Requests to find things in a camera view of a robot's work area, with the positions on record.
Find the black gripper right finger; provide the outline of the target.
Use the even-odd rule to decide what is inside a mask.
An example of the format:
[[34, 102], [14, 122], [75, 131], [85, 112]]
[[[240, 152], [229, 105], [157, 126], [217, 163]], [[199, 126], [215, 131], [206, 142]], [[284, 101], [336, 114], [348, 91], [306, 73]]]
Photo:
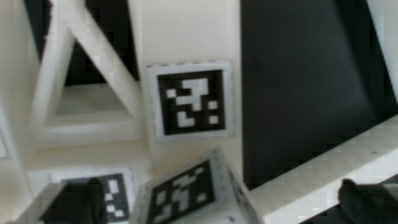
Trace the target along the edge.
[[398, 184], [357, 184], [345, 179], [338, 199], [354, 224], [398, 224]]

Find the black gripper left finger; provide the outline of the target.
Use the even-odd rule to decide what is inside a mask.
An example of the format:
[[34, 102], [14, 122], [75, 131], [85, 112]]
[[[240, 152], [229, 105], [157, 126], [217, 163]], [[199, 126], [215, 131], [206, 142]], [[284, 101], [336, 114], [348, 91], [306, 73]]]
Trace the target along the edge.
[[68, 183], [39, 220], [45, 224], [107, 224], [105, 192], [98, 178]]

